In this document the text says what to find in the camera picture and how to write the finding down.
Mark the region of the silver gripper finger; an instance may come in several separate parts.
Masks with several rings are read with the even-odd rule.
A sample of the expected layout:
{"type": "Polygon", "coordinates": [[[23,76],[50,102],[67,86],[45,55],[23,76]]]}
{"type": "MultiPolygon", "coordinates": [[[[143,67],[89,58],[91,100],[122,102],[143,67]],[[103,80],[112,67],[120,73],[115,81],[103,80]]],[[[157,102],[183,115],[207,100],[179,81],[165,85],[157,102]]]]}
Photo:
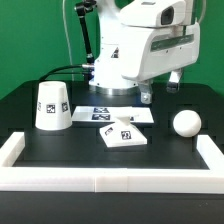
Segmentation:
{"type": "Polygon", "coordinates": [[[143,104],[152,103],[152,84],[150,80],[146,80],[138,83],[138,87],[141,93],[141,102],[143,104]]]}
{"type": "Polygon", "coordinates": [[[168,83],[167,83],[167,91],[170,93],[176,93],[179,91],[180,80],[183,75],[183,69],[177,69],[171,72],[168,83]]]}

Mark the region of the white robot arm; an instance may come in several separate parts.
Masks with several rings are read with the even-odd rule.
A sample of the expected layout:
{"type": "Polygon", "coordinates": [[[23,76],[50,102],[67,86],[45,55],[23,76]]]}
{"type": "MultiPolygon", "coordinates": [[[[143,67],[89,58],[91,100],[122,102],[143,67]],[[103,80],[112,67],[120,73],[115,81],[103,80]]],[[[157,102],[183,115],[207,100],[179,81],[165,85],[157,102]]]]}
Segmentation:
{"type": "Polygon", "coordinates": [[[100,54],[90,89],[107,95],[141,93],[152,102],[152,83],[170,75],[167,90],[179,90],[186,66],[199,56],[200,20],[196,0],[134,0],[123,8],[97,0],[100,54]]]}

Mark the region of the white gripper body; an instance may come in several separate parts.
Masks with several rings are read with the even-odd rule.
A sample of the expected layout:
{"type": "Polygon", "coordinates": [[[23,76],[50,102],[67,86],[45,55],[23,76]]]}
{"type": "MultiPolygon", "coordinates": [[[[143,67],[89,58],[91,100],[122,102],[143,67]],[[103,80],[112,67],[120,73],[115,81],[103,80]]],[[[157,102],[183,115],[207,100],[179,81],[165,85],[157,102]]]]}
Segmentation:
{"type": "Polygon", "coordinates": [[[186,67],[199,55],[200,26],[124,27],[119,42],[121,76],[137,82],[186,67]]]}

